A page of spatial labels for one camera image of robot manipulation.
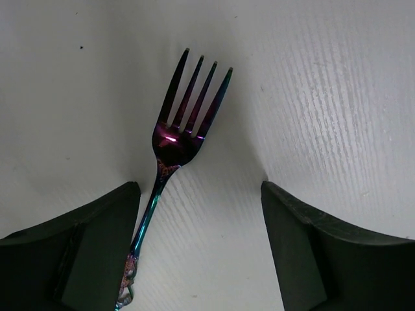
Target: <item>table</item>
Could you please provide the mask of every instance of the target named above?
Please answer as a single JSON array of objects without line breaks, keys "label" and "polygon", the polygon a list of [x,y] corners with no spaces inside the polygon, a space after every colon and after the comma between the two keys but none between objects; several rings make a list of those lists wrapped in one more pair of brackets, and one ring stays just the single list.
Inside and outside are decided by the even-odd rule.
[{"label": "table", "polygon": [[0,236],[126,181],[143,212],[153,127],[189,47],[185,78],[201,54],[202,76],[219,63],[207,100],[235,70],[201,152],[163,193],[128,310],[283,310],[264,179],[415,237],[414,14],[410,0],[3,1]]}]

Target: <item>fork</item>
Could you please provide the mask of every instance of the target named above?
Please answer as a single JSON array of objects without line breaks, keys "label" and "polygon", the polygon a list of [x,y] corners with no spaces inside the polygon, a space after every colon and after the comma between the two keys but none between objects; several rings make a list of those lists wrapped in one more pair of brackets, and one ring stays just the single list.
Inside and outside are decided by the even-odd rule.
[{"label": "fork", "polygon": [[215,98],[208,108],[204,120],[202,121],[202,124],[196,133],[194,129],[195,122],[217,67],[217,62],[214,62],[209,74],[207,75],[206,81],[204,82],[202,90],[200,91],[200,94],[196,100],[187,123],[185,126],[181,126],[187,103],[189,102],[192,90],[195,86],[197,76],[204,60],[204,57],[201,56],[190,79],[189,85],[184,93],[183,100],[180,103],[174,120],[171,125],[167,124],[167,119],[169,118],[171,112],[173,101],[177,93],[188,55],[189,49],[186,49],[180,58],[177,68],[173,74],[163,102],[163,106],[161,107],[156,127],[154,128],[152,136],[152,147],[154,155],[157,159],[156,180],[154,182],[154,187],[151,192],[147,208],[145,209],[137,233],[131,244],[130,253],[127,256],[123,281],[119,290],[119,297],[115,306],[115,311],[118,311],[122,307],[129,305],[134,298],[132,285],[134,283],[134,277],[137,273],[137,262],[141,245],[143,243],[145,233],[147,232],[148,225],[156,208],[157,202],[161,196],[161,192],[163,191],[167,181],[174,174],[174,172],[176,172],[180,167],[188,164],[188,162],[190,162],[197,155],[200,147],[205,140],[206,134],[208,133],[213,119],[215,118],[216,112],[219,109],[220,103],[225,96],[226,89],[228,88],[232,76],[233,69],[229,68],[228,73],[220,85],[219,90],[217,91],[217,94],[215,95]]}]

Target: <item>utensil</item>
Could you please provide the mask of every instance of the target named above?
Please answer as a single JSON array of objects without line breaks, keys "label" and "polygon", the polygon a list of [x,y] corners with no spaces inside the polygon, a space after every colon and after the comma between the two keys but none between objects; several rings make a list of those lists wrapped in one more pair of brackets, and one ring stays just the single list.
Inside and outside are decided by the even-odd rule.
[{"label": "utensil", "polygon": [[115,311],[118,311],[122,307],[130,304],[134,298],[132,285],[134,283],[134,277],[137,273],[139,252],[154,209],[156,208],[157,202],[161,196],[161,192],[163,191],[167,181],[174,174],[174,172],[176,172],[180,167],[186,165],[197,155],[200,147],[205,140],[206,134],[208,133],[213,119],[215,118],[216,112],[219,109],[220,103],[225,96],[226,89],[228,88],[228,84],[232,76],[233,69],[230,68],[225,76],[225,79],[220,85],[219,90],[217,91],[217,94],[213,99],[206,113],[206,116],[200,125],[199,130],[197,133],[193,132],[195,131],[194,125],[196,118],[198,117],[206,92],[208,91],[210,82],[217,67],[217,62],[214,62],[209,74],[207,75],[199,97],[196,100],[195,106],[191,112],[187,124],[185,126],[180,126],[187,107],[187,103],[189,102],[193,87],[195,86],[197,76],[204,60],[204,57],[201,56],[190,79],[190,83],[185,91],[183,100],[180,103],[176,116],[174,117],[173,123],[168,125],[167,119],[169,118],[171,112],[173,101],[177,93],[179,82],[182,77],[188,55],[189,49],[186,49],[180,58],[177,68],[173,74],[173,78],[167,90],[163,106],[161,107],[156,127],[154,128],[152,146],[157,159],[156,180],[154,182],[154,187],[150,200],[148,201],[147,208],[145,209],[143,218],[141,219],[141,223],[138,227],[138,231],[132,242],[130,253],[127,257],[124,269],[124,277],[121,283],[119,298],[115,306]]}]

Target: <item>white surface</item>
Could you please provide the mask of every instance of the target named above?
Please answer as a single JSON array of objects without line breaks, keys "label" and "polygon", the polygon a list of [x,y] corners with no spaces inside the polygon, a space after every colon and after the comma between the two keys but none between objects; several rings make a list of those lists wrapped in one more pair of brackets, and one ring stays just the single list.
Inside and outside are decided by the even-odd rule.
[{"label": "white surface", "polygon": [[0,236],[126,181],[144,206],[152,130],[190,47],[204,74],[219,62],[215,87],[234,76],[163,193],[128,309],[283,310],[266,175],[344,220],[415,237],[414,16],[411,0],[2,1]]}]

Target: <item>cutlery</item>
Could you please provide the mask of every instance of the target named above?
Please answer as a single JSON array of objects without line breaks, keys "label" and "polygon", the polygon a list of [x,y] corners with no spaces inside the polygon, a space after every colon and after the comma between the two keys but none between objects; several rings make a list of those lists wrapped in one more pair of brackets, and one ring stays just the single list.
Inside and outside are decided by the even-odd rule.
[{"label": "cutlery", "polygon": [[197,155],[200,147],[205,140],[206,134],[209,131],[213,119],[215,118],[216,112],[219,109],[220,103],[225,96],[226,89],[228,88],[232,76],[233,69],[229,68],[228,73],[226,74],[222,84],[219,87],[219,90],[217,91],[217,94],[215,95],[215,98],[207,110],[202,124],[196,131],[194,128],[195,122],[217,67],[217,62],[214,62],[209,74],[207,75],[202,90],[200,91],[200,94],[195,102],[187,123],[181,126],[187,103],[189,102],[192,90],[195,86],[200,68],[204,60],[204,57],[201,56],[190,79],[189,85],[184,93],[183,100],[180,103],[174,120],[172,124],[167,124],[167,119],[169,118],[171,112],[173,101],[177,93],[188,55],[189,49],[186,49],[182,54],[182,57],[180,58],[177,68],[173,74],[173,78],[170,82],[167,94],[163,102],[163,106],[161,107],[161,111],[154,128],[152,136],[152,147],[154,155],[157,159],[156,180],[154,182],[154,187],[151,192],[147,208],[145,209],[137,233],[133,239],[130,253],[127,256],[123,281],[121,283],[119,298],[115,306],[115,311],[118,311],[122,307],[129,305],[134,298],[132,285],[137,273],[137,262],[141,245],[143,243],[145,233],[147,232],[148,225],[156,208],[157,202],[160,199],[161,192],[163,191],[167,181],[174,174],[174,172],[176,172],[180,167],[188,164],[188,162],[190,162]]}]

